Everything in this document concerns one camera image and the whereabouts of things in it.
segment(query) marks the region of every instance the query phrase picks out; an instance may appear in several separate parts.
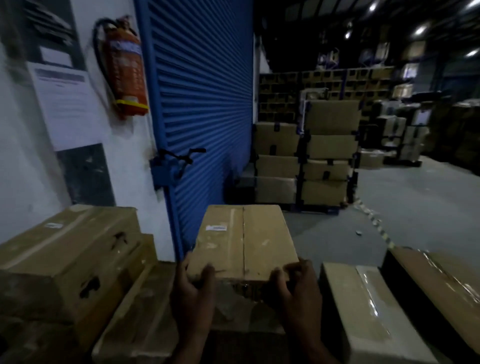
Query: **ceiling light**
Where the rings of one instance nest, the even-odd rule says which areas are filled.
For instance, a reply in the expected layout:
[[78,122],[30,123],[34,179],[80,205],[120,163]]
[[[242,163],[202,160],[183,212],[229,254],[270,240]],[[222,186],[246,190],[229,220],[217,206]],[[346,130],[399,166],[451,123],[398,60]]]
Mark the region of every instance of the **ceiling light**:
[[470,3],[467,5],[467,9],[473,8],[474,6],[477,6],[480,4],[480,0],[472,0]]
[[419,36],[419,35],[423,34],[425,32],[425,30],[427,30],[427,26],[426,25],[421,25],[417,28],[417,30],[415,30],[415,33],[413,33],[413,35]]
[[473,51],[468,52],[468,53],[465,55],[465,57],[467,57],[467,58],[473,57],[473,56],[476,55],[478,52],[479,52],[478,49],[474,49]]
[[374,2],[372,5],[370,5],[370,7],[368,8],[368,10],[369,10],[370,12],[374,12],[375,9],[377,8],[377,6],[378,6],[378,2]]

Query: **concrete floor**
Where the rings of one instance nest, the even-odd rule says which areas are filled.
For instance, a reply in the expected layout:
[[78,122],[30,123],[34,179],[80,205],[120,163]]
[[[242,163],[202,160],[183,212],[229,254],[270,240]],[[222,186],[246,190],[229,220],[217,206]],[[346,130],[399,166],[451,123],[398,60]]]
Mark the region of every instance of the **concrete floor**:
[[[359,170],[359,197],[396,245],[456,254],[480,273],[480,177],[422,157],[421,168]],[[285,213],[299,256],[380,266],[386,243],[354,206],[339,216]]]

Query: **blue rolling shutter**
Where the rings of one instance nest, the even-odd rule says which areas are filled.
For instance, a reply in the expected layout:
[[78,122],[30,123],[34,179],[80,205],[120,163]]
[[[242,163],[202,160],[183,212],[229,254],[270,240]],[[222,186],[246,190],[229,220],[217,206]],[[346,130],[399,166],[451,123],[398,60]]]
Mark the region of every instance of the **blue rolling shutter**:
[[177,258],[250,157],[252,0],[136,0],[156,145],[196,154],[165,194]]

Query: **fire extinguisher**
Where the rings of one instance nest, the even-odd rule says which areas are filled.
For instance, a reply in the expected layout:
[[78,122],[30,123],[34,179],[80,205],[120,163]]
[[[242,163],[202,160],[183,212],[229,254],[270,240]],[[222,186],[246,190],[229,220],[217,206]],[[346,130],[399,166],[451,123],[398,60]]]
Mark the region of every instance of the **fire extinguisher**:
[[[101,49],[100,28],[105,32]],[[129,17],[99,19],[93,29],[93,48],[120,116],[145,115],[148,103],[142,48],[137,34],[130,28]]]

